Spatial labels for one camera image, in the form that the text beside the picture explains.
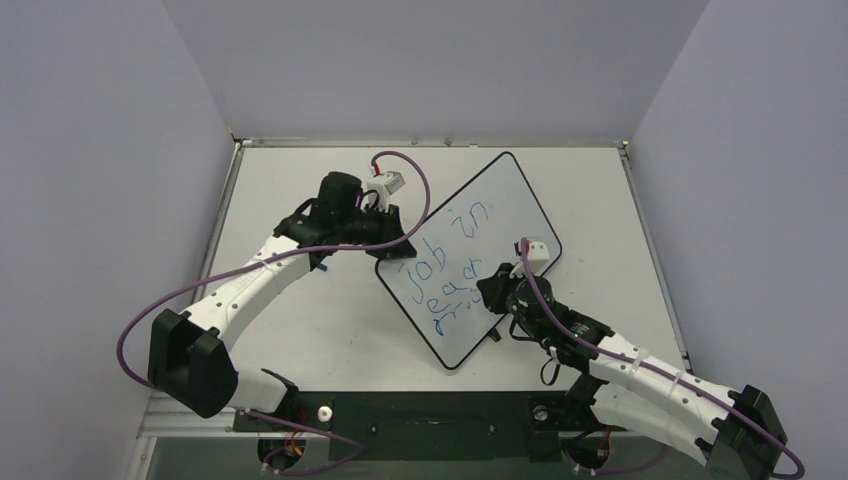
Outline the black framed whiteboard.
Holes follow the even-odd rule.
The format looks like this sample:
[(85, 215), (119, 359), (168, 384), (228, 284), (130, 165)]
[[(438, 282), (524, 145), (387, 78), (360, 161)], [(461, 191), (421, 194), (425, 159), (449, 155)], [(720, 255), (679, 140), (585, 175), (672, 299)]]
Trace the black framed whiteboard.
[(500, 321), (476, 283), (518, 260), (522, 238), (545, 243), (547, 272), (562, 243), (510, 152), (499, 154), (441, 205), (411, 237), (416, 256), (380, 260), (376, 275), (447, 370), (457, 369)]

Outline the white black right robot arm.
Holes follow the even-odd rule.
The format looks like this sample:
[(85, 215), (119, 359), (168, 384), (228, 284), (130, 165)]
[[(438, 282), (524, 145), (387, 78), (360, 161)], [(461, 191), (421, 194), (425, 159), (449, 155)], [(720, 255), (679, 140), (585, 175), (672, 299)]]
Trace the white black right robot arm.
[(485, 308), (509, 314), (556, 366), (579, 372), (564, 400), (578, 427), (621, 427), (671, 447), (718, 479), (775, 479), (787, 435), (770, 397), (715, 384), (653, 356), (555, 300), (550, 283), (504, 263), (476, 283)]

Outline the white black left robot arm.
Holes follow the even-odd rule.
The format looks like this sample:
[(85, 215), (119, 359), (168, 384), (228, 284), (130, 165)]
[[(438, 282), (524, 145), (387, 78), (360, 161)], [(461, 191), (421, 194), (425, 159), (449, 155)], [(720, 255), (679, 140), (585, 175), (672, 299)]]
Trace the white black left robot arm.
[(286, 395), (293, 384), (267, 369), (238, 370), (230, 352), (278, 295), (340, 246), (363, 245), (377, 259), (415, 257), (390, 202), (404, 183), (396, 171), (375, 173), (368, 182), (327, 174), (317, 196), (283, 218), (239, 274), (182, 312), (166, 309), (155, 317), (149, 382), (202, 418), (251, 409), (272, 429), (291, 427), (299, 406)]

